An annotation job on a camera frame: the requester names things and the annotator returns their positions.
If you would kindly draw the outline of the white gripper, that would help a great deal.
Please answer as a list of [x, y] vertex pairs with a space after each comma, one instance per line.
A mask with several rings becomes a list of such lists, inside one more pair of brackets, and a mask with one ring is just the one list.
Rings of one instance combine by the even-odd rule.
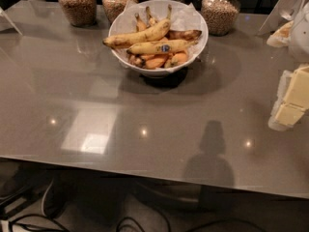
[[271, 110], [268, 126], [276, 131], [287, 131], [308, 108], [309, 65], [300, 65], [294, 72], [283, 71], [277, 90], [277, 103]]

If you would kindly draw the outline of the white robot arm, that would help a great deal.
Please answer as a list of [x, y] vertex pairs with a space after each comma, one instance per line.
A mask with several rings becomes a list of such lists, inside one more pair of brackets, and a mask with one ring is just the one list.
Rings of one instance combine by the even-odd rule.
[[302, 5], [295, 18], [268, 39], [273, 47], [286, 46], [299, 63], [293, 71], [283, 71], [268, 126], [276, 131], [292, 128], [309, 110], [309, 3]]

